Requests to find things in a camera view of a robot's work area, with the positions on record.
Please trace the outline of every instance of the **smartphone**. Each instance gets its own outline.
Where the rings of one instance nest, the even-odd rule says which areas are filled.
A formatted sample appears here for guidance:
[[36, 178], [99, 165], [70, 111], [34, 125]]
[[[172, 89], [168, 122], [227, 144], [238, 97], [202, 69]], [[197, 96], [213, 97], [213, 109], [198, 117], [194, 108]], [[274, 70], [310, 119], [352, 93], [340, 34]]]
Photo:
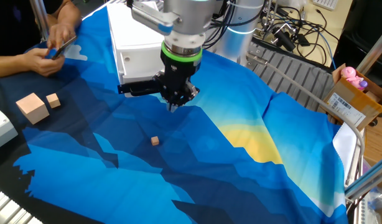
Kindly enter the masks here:
[[71, 45], [78, 37], [74, 36], [70, 40], [68, 40], [65, 44], [63, 44], [55, 53], [55, 55], [52, 57], [52, 60], [57, 59], [60, 55], [62, 55], [65, 51], [65, 49]]

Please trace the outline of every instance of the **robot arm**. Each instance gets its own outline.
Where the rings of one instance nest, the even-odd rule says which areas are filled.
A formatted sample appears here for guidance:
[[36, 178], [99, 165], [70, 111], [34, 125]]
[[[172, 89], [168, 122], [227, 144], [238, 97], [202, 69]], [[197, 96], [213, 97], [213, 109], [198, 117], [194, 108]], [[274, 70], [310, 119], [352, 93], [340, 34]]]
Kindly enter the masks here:
[[150, 81], [166, 100], [169, 111], [194, 99], [199, 89], [191, 84], [202, 59], [202, 44], [214, 11], [214, 0], [165, 0], [164, 12], [141, 2], [128, 1], [135, 20], [165, 36], [161, 59], [165, 65]]

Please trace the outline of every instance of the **yellow patch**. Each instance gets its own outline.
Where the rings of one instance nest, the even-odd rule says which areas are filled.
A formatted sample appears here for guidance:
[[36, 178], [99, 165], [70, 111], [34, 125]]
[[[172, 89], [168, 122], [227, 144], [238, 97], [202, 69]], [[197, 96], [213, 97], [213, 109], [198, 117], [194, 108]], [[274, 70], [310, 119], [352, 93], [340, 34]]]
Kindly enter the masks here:
[[282, 164], [273, 139], [264, 126], [232, 124], [219, 128], [234, 147], [243, 147], [256, 162]]

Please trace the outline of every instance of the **white box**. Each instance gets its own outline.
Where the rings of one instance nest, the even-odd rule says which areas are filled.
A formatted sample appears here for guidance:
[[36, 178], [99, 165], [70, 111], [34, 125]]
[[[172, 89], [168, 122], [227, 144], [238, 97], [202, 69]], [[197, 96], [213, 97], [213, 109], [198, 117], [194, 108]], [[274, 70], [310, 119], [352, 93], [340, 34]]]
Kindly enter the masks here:
[[[144, 2], [158, 10], [155, 2]], [[120, 84], [150, 80], [164, 68], [164, 36], [135, 21], [125, 4], [107, 5], [112, 47]]]
[[9, 118], [0, 111], [0, 147], [18, 135]]

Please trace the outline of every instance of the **metal frame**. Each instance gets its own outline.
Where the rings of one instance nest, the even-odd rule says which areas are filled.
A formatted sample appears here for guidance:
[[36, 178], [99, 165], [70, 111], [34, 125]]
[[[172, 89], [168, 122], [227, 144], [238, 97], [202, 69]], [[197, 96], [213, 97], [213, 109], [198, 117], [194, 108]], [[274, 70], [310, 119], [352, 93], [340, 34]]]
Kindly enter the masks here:
[[30, 0], [30, 5], [32, 6], [36, 23], [40, 30], [42, 42], [47, 41], [49, 39], [49, 24], [47, 22], [47, 13], [43, 0]]

